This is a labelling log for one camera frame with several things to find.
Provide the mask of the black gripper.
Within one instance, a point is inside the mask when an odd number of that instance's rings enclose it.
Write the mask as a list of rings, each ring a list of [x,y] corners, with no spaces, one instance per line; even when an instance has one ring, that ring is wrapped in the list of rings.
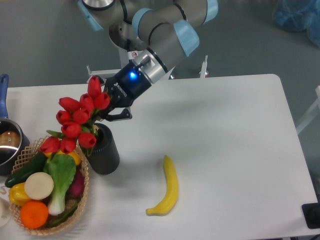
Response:
[[[108,122],[130,120],[132,113],[130,106],[139,96],[151,87],[150,81],[142,72],[141,63],[135,65],[129,62],[123,69],[121,69],[114,76],[107,80],[99,75],[101,87],[110,97],[110,103],[107,110],[111,112],[116,108],[124,108],[119,114],[107,114],[104,119]]]

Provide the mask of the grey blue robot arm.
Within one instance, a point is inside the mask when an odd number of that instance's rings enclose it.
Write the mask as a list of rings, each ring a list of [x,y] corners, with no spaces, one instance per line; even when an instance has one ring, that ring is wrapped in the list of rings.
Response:
[[[216,0],[175,0],[159,10],[141,0],[79,0],[79,9],[95,31],[127,25],[126,45],[143,42],[143,50],[114,76],[104,80],[110,104],[94,120],[131,119],[134,100],[187,58],[200,43],[195,28],[214,19]]]

